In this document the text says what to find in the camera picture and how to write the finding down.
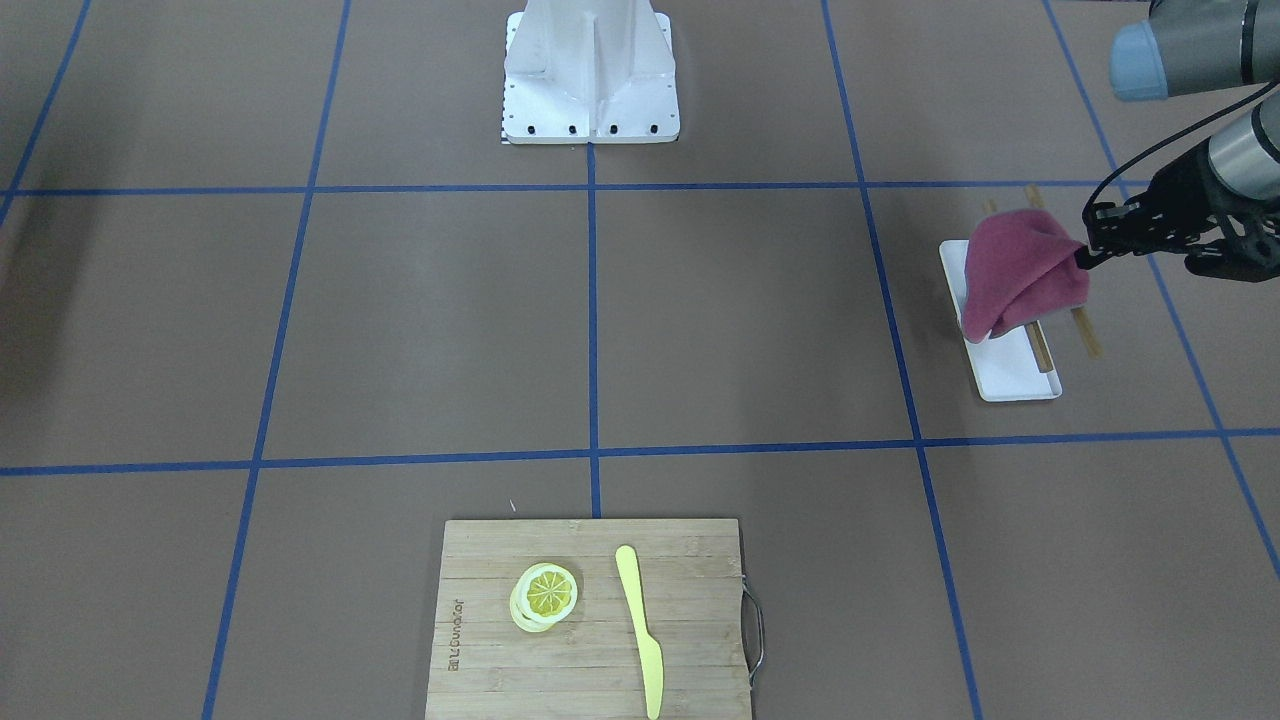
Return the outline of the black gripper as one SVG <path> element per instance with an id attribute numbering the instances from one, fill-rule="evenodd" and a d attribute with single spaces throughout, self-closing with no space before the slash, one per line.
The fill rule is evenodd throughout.
<path id="1" fill-rule="evenodd" d="M 1226 242 L 1203 240 L 1219 228 L 1212 200 L 1220 190 L 1206 150 L 1189 150 L 1157 172 L 1125 204 L 1091 200 L 1083 210 L 1084 263 L 1125 255 L 1180 254 L 1203 263 L 1226 258 Z"/>

